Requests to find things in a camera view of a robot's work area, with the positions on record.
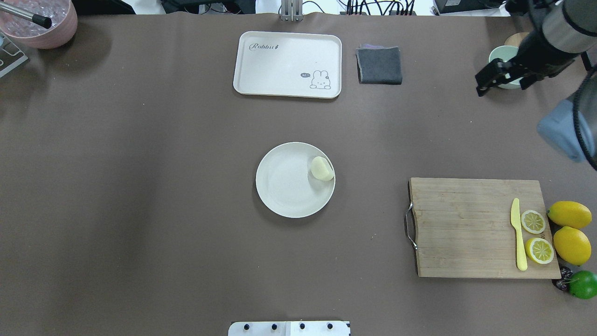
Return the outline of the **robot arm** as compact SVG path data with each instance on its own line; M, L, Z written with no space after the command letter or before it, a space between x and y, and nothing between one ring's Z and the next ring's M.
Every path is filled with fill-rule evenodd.
M505 8L512 14L528 15L533 30L521 41L516 55L491 59L475 75L480 97L514 80L526 90L555 78L596 47L594 0L507 0ZM596 168L595 63L578 88L539 121L537 132L562 155Z

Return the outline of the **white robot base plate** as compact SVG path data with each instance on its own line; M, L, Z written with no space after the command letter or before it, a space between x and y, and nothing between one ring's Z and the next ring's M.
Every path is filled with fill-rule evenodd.
M259 321L231 323L229 336L350 336L347 321Z

